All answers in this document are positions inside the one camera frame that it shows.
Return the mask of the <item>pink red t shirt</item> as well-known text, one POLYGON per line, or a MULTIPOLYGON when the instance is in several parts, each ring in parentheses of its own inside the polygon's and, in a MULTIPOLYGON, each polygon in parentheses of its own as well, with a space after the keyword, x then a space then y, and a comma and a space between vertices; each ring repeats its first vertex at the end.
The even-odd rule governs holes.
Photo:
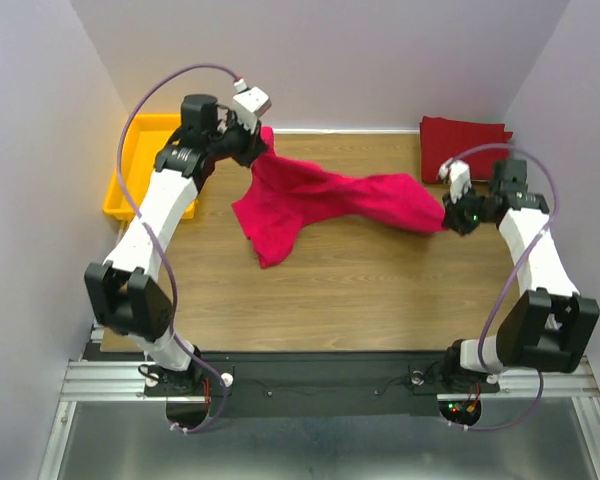
POLYGON ((251 184, 232 204, 262 269, 282 263, 305 227, 337 217, 427 235, 444 230, 444 208, 411 175, 347 176, 277 154, 270 127, 262 138, 266 150, 252 165, 251 184))

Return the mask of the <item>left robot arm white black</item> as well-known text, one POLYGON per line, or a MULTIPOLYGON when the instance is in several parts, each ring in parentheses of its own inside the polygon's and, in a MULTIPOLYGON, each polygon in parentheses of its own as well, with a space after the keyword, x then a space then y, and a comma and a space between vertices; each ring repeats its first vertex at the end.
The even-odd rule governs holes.
POLYGON ((203 384, 199 350, 179 339, 177 297, 161 289, 159 272, 180 219, 216 163, 232 158, 250 167, 265 151, 260 118, 269 107, 269 96, 256 87, 235 94, 224 117, 216 97, 185 96, 180 123, 156 154, 147 192, 126 233, 102 263, 85 271, 96 320, 153 359, 139 370, 149 387, 187 395, 203 384))

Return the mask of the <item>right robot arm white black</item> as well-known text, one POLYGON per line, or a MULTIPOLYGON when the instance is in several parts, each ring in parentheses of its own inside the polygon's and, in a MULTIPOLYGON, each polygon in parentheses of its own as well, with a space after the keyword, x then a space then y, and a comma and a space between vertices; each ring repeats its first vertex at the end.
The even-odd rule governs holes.
POLYGON ((519 298, 496 334, 455 341, 440 366, 443 384, 462 390, 511 368, 571 373, 579 365, 600 315, 596 300, 584 297, 569 278, 551 234, 553 218, 543 195, 527 185, 527 164, 495 163, 488 192, 477 193, 470 168, 447 160, 439 169, 450 188, 443 197, 444 225, 461 235, 479 225, 496 226, 514 264, 519 298))

